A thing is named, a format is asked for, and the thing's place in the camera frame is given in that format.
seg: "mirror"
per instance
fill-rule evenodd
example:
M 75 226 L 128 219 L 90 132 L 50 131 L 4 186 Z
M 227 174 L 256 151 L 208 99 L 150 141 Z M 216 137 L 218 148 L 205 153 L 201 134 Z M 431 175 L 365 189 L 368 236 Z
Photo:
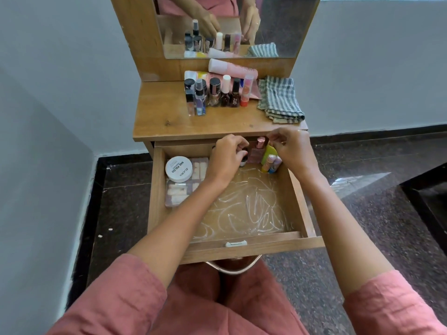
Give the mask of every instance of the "mirror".
M 319 0 L 153 0 L 165 57 L 296 57 Z

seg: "wooden mirror frame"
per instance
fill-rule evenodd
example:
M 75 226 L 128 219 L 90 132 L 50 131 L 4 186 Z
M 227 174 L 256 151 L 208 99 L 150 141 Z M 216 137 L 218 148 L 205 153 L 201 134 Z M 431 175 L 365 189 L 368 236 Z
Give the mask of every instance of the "wooden mirror frame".
M 186 70 L 208 71 L 209 58 L 166 59 L 153 0 L 111 0 L 141 81 L 183 81 Z M 250 57 L 221 59 L 258 70 L 267 75 L 287 78 L 292 72 L 320 0 L 316 0 L 295 57 Z

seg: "nail polish remover wipes container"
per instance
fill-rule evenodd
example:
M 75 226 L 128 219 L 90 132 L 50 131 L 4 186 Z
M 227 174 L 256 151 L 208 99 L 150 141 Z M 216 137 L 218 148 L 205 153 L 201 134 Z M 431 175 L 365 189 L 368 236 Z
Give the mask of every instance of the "nail polish remover wipes container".
M 175 156 L 166 163 L 165 171 L 171 181 L 185 182 L 193 174 L 193 164 L 187 157 Z

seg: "wooden tabletop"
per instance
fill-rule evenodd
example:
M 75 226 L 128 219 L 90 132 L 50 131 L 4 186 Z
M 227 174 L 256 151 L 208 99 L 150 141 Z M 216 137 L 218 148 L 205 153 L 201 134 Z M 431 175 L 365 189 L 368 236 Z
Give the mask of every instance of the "wooden tabletop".
M 274 124 L 256 106 L 257 100 L 250 100 L 247 107 L 207 107 L 206 115 L 190 117 L 182 81 L 142 82 L 133 138 L 135 141 L 166 141 L 227 134 L 256 136 L 283 126 Z M 294 126 L 308 128 L 305 121 Z

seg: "hand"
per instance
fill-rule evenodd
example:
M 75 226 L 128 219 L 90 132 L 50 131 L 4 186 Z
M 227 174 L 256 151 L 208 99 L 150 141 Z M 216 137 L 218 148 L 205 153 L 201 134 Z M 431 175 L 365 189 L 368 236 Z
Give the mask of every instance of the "hand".
M 220 24 L 214 14 L 199 5 L 194 12 L 194 18 L 198 21 L 198 30 L 203 37 L 215 38 L 217 32 L 220 32 Z
M 244 3 L 242 5 L 242 12 L 240 15 L 240 27 L 242 28 L 242 38 L 241 41 L 249 41 L 254 38 L 259 25 L 261 23 L 261 18 L 259 16 L 259 10 L 255 5 L 248 5 Z
M 225 189 L 231 182 L 239 168 L 242 158 L 247 155 L 243 147 L 249 143 L 242 136 L 227 135 L 216 142 L 216 147 L 211 152 L 205 180 Z
M 291 127 L 282 127 L 267 134 L 278 156 L 300 182 L 306 182 L 322 175 L 310 145 L 309 133 Z

